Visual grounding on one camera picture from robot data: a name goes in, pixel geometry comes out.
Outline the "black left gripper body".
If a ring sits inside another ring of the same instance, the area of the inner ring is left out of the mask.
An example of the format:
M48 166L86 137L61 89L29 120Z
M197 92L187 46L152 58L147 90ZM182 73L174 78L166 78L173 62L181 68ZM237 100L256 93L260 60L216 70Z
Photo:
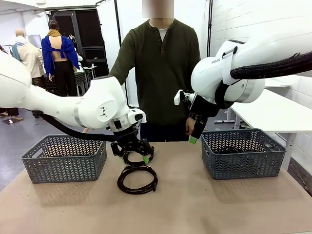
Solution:
M119 148L124 150L138 150L138 129L125 129L118 132L113 132L115 140Z

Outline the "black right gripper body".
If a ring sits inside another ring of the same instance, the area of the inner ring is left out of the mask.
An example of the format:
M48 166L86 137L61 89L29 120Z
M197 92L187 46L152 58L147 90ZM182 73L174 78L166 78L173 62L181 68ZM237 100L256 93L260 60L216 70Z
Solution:
M219 107L216 104L207 101L202 96L191 95L189 101L189 117L194 120L197 120L199 117L204 117L204 119L215 117L219 112Z

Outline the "person's left hand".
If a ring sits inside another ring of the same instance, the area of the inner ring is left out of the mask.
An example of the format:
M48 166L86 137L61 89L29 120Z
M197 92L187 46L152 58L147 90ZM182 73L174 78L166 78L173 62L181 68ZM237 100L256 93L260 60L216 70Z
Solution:
M185 127L186 127L186 134L187 135L191 135L193 130L194 130L194 125L195 125L195 120L191 117L188 117L187 120L186 120L186 124L185 124Z

